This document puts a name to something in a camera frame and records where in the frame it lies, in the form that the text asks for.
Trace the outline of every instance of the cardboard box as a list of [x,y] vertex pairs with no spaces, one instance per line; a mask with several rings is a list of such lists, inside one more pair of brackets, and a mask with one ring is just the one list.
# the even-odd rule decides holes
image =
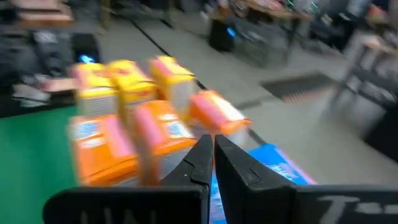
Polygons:
[[82,115],[94,118],[117,113],[117,91],[104,65],[79,63],[72,66],[70,76],[78,81],[76,98]]
[[149,101],[132,113],[141,140],[138,144],[157,158],[162,179],[187,155],[196,139],[168,101]]
[[81,184],[111,186],[139,175],[138,153],[116,115],[74,117],[70,132]]
[[244,147],[250,120],[214,90],[203,90],[191,96],[189,123],[206,133],[224,134],[239,147]]
[[157,99],[155,81],[148,78],[133,61],[113,61],[107,69],[118,89],[119,115],[125,124],[133,126],[129,117],[131,110],[143,102]]
[[159,99],[169,100],[178,115],[187,120],[189,97],[195,93],[195,77],[172,57],[160,56],[149,61],[150,74],[159,88]]

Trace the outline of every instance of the floor mat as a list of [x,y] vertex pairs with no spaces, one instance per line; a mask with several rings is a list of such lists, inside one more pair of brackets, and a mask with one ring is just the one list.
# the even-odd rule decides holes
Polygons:
[[330,91],[336,83],[321,72],[313,72],[299,77],[260,82],[260,85],[285,102],[297,102],[318,98]]

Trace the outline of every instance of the blue package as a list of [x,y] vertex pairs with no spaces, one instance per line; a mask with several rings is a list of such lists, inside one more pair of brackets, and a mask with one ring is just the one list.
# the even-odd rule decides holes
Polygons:
[[[278,149],[276,145],[266,144],[250,151],[249,154],[295,184],[316,184],[301,168],[296,166],[293,161]],[[210,223],[226,224],[223,203],[221,202],[215,173],[213,173],[213,177],[211,178],[210,194]]]

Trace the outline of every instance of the green table surface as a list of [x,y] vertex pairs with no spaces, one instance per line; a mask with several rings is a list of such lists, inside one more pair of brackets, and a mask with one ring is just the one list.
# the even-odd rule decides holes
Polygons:
[[75,107],[0,119],[0,223],[42,223],[46,200],[76,186],[66,125]]

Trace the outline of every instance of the cracker box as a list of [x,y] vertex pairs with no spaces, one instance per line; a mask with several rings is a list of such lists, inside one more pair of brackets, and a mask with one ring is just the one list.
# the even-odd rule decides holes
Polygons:
[[143,103],[132,112],[141,146],[158,159],[160,178],[169,174],[196,143],[168,101]]
[[203,90],[191,96],[189,123],[208,134],[224,134],[239,147],[244,147],[249,125],[239,110],[214,90]]
[[72,118],[71,138],[77,173],[83,185],[110,186],[135,178],[138,154],[116,115]]
[[149,70],[159,88],[159,98],[169,100],[178,115],[186,120],[189,97],[195,93],[193,73],[168,56],[150,60]]
[[88,118],[117,113],[117,91],[105,66],[99,63],[79,63],[70,69],[78,80],[76,93],[79,109]]
[[126,124],[132,125],[128,116],[129,111],[143,102],[155,100],[157,98],[156,84],[133,61],[113,61],[107,69],[118,88],[119,114]]

